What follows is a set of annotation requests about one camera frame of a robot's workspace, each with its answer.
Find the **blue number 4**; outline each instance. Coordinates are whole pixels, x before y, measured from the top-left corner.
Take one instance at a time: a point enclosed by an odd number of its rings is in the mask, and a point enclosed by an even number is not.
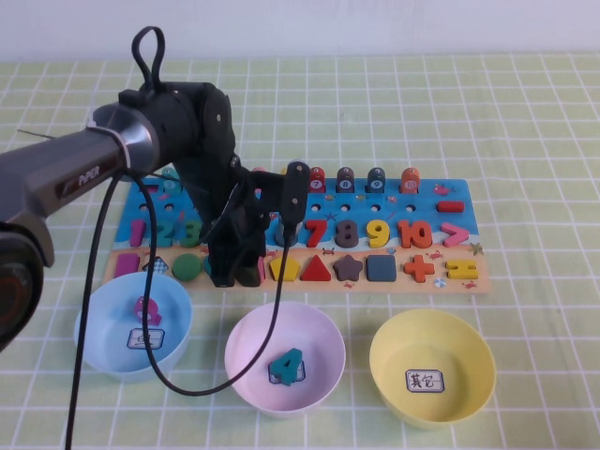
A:
[[[298,368],[302,364],[302,352],[291,349],[269,365],[269,373],[286,386],[291,386],[296,381]]]

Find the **plus sign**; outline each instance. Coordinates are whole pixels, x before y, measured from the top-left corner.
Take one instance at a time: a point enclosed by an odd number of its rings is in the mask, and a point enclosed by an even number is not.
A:
[[[404,264],[404,273],[412,275],[417,283],[425,283],[425,275],[435,274],[435,268],[433,264],[423,262],[423,256],[416,255],[412,262]]]

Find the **green circle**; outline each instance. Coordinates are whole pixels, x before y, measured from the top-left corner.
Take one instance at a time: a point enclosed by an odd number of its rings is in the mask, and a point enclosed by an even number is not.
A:
[[[203,270],[203,261],[191,253],[184,253],[172,263],[172,274],[180,281],[191,281]]]

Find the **purple star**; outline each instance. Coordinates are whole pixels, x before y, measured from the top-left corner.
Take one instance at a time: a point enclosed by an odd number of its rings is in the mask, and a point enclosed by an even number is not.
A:
[[[363,263],[350,255],[346,255],[334,262],[334,270],[339,281],[346,281],[347,279],[358,281],[360,273],[363,270]]]

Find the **white wall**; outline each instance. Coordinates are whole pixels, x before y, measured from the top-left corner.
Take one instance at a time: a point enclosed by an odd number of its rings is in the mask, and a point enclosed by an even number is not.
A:
[[[0,60],[130,58],[148,24],[169,58],[595,50],[599,20],[594,0],[5,0]]]

